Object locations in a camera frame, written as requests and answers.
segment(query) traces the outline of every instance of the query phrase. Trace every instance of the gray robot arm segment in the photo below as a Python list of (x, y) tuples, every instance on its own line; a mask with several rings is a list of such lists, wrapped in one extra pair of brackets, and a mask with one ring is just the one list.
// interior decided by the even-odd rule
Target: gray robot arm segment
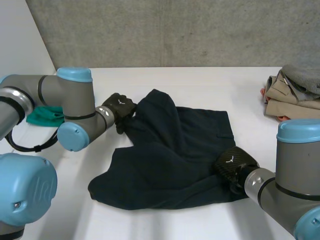
[(57, 76), (9, 75), (0, 86), (0, 139), (38, 106), (62, 107), (65, 123), (57, 136), (70, 151), (85, 148), (115, 122), (109, 108), (95, 107), (88, 68), (60, 68)]

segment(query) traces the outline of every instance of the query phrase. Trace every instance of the concrete wall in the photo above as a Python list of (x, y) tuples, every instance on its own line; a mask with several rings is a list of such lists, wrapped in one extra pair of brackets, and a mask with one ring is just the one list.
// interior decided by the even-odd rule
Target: concrete wall
[(26, 0), (53, 63), (320, 65), (319, 0)]

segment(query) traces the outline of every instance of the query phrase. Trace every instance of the white wall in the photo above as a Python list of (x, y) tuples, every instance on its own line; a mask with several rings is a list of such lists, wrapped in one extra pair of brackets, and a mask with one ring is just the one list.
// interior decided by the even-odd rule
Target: white wall
[[(25, 0), (0, 0), (0, 78), (10, 74), (51, 75), (56, 72)], [(13, 130), (18, 143), (27, 129)], [(0, 154), (13, 149), (0, 141)]]

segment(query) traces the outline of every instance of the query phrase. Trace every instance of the white table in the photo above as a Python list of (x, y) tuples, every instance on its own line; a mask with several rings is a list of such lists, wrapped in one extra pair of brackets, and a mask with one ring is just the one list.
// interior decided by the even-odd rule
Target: white table
[[(275, 171), (278, 122), (264, 116), (260, 89), (279, 67), (94, 68), (96, 105), (118, 92), (138, 103), (152, 89), (177, 106), (226, 110), (236, 144)], [(20, 127), (19, 144), (34, 146), (52, 128)], [(48, 213), (26, 226), (24, 240), (293, 240), (250, 199), (182, 210), (126, 211), (91, 200), (90, 180), (108, 170), (115, 148), (131, 143), (111, 128), (80, 152), (60, 144), (39, 153), (58, 174)], [(1, 149), (7, 149), (1, 142)]]

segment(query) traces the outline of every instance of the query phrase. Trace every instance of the cloth garment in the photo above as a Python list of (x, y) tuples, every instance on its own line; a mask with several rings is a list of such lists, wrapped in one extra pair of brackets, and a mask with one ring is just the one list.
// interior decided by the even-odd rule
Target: cloth garment
[(64, 122), (62, 107), (36, 107), (35, 110), (27, 116), (26, 122), (43, 127), (59, 127)]
[(320, 97), (320, 68), (302, 68), (294, 65), (284, 65), (282, 72), (287, 76), (292, 90), (302, 93), (297, 94), (298, 99), (310, 100)]
[(290, 86), (286, 84), (282, 74), (278, 74), (277, 77), (269, 77), (266, 83), (265, 97), (288, 104), (320, 110), (320, 99), (299, 101)]
[[(270, 101), (271, 98), (270, 98), (270, 97), (267, 97), (267, 96), (265, 95), (266, 89), (265, 89), (265, 88), (261, 88), (260, 93), (261, 93), (261, 95), (263, 96), (264, 103), (265, 103), (265, 104), (268, 104), (268, 102)], [(277, 118), (278, 118), (278, 120), (279, 120), (280, 122), (290, 120), (290, 118), (287, 117), (287, 116), (277, 116)]]
[(94, 178), (92, 199), (125, 210), (183, 209), (246, 198), (212, 165), (235, 146), (226, 111), (176, 107), (151, 91), (124, 123), (132, 147), (118, 148), (107, 172)]
[(290, 119), (320, 119), (320, 110), (270, 99), (266, 106), (267, 115)]

